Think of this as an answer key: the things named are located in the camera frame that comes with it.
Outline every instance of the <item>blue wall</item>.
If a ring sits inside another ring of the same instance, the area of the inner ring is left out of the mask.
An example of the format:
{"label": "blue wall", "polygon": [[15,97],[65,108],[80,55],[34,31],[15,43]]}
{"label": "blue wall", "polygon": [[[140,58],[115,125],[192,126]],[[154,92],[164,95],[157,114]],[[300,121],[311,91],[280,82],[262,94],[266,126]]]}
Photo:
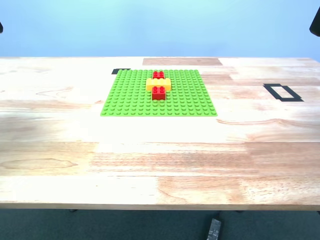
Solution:
{"label": "blue wall", "polygon": [[319,0],[3,0],[0,56],[310,57]]}

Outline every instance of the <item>wooden table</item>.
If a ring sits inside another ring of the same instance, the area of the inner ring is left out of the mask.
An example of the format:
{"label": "wooden table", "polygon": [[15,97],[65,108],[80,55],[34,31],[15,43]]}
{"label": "wooden table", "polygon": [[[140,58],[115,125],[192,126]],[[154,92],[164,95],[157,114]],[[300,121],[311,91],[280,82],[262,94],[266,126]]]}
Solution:
{"label": "wooden table", "polygon": [[[116,68],[198,69],[218,117],[100,117]],[[0,207],[319,211],[320,63],[1,58]]]}

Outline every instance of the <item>red lego brick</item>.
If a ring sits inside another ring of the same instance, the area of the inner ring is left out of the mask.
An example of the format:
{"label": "red lego brick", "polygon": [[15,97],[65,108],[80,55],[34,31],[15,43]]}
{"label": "red lego brick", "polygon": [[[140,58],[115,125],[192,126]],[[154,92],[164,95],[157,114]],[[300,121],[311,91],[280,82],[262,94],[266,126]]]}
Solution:
{"label": "red lego brick", "polygon": [[164,86],[152,88],[152,100],[166,100],[166,88]]}
{"label": "red lego brick", "polygon": [[165,73],[163,71],[154,71],[152,74],[152,79],[164,79],[165,78]]}

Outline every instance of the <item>black tape marking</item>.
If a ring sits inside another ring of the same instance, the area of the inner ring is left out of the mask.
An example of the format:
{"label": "black tape marking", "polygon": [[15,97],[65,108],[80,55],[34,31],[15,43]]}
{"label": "black tape marking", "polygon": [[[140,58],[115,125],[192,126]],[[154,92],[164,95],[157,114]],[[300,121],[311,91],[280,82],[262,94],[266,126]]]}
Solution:
{"label": "black tape marking", "polygon": [[[282,86],[279,83],[274,84],[263,84],[264,88],[275,98],[279,99],[281,102],[304,102],[301,97],[295,93],[290,87]],[[282,87],[286,90],[292,97],[281,97],[272,87]]]}
{"label": "black tape marking", "polygon": [[119,70],[130,70],[131,68],[115,68],[111,74],[118,74]]}

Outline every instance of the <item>dark carpet floor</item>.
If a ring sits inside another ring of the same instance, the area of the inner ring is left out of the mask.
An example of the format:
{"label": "dark carpet floor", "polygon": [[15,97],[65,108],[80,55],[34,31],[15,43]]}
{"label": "dark carpet floor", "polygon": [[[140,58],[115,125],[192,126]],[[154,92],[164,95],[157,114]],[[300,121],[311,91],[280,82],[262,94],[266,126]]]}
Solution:
{"label": "dark carpet floor", "polygon": [[[0,209],[0,240],[206,240],[217,211]],[[315,211],[223,211],[221,240],[320,240]]]}

